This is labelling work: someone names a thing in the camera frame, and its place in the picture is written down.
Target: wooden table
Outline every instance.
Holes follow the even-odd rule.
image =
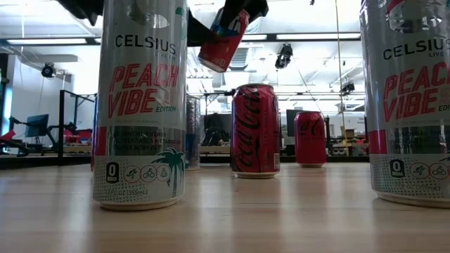
[[[269,180],[209,166],[150,212],[100,209],[91,181],[89,165],[0,170],[0,252],[450,252],[450,210],[379,200],[368,164]]]

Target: silver can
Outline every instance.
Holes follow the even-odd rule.
[[[200,169],[200,99],[186,97],[186,171]]]
[[[184,193],[186,0],[105,1],[94,199],[106,209]]]
[[[450,207],[447,0],[361,9],[372,188],[395,202]]]

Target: black robotic arm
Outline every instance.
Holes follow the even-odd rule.
[[[72,15],[79,19],[88,19],[92,25],[97,17],[103,14],[104,0],[58,0]],[[220,20],[221,26],[227,26],[242,10],[250,14],[250,22],[258,17],[264,17],[269,8],[266,0],[226,0],[224,13]],[[188,14],[188,46],[201,46],[206,41],[214,40],[215,34],[209,28],[196,20],[191,10]]]

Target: blue can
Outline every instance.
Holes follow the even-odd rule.
[[[186,97],[186,154],[185,170],[200,169],[200,99]]]

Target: ceiling light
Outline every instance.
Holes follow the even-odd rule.
[[[86,39],[8,39],[11,45],[86,44]]]
[[[239,48],[264,48],[262,43],[254,44],[252,42],[240,43]]]
[[[340,39],[359,39],[361,34],[355,33],[339,33]],[[317,34],[280,34],[276,35],[276,39],[338,39],[337,33],[317,33]]]
[[[265,39],[267,39],[267,35],[266,34],[246,34],[242,38],[243,41],[246,41],[246,40],[265,40]]]
[[[276,92],[277,96],[296,96],[297,92]]]

